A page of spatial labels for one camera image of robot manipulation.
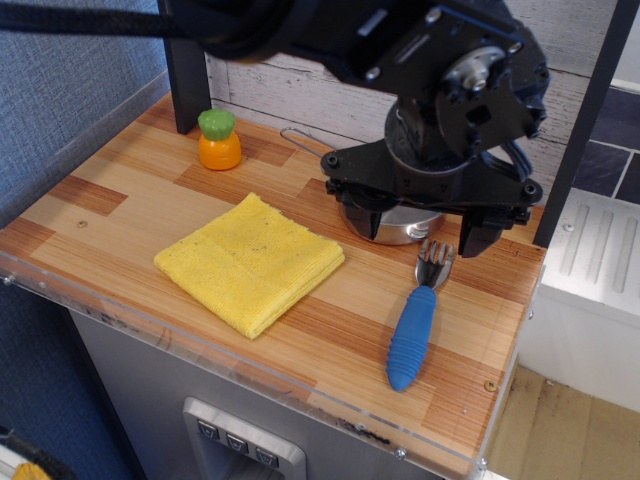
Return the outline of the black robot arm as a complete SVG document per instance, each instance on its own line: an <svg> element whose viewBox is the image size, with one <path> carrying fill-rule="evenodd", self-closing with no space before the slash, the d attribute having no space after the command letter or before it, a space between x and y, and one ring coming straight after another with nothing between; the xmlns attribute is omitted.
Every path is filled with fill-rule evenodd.
<svg viewBox="0 0 640 480"><path fill-rule="evenodd" d="M187 38L244 63L284 53L396 96L381 140L323 156L326 187L357 232L408 206L461 217L476 257L542 197L518 146L546 109L547 61L502 1L171 1L164 14L5 3L5 30Z"/></svg>

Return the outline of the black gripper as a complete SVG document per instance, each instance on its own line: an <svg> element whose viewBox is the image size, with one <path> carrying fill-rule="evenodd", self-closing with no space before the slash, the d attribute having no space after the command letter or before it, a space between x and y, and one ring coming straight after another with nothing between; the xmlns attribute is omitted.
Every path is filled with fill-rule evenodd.
<svg viewBox="0 0 640 480"><path fill-rule="evenodd" d="M501 140L501 160L484 145L486 133L464 129L455 152L432 109L394 107L384 137L334 150L321 159L327 191L350 230L373 241L382 214L397 206L464 215L459 254L474 258L496 243L513 220L525 220L542 198L532 165L513 140Z"/></svg>

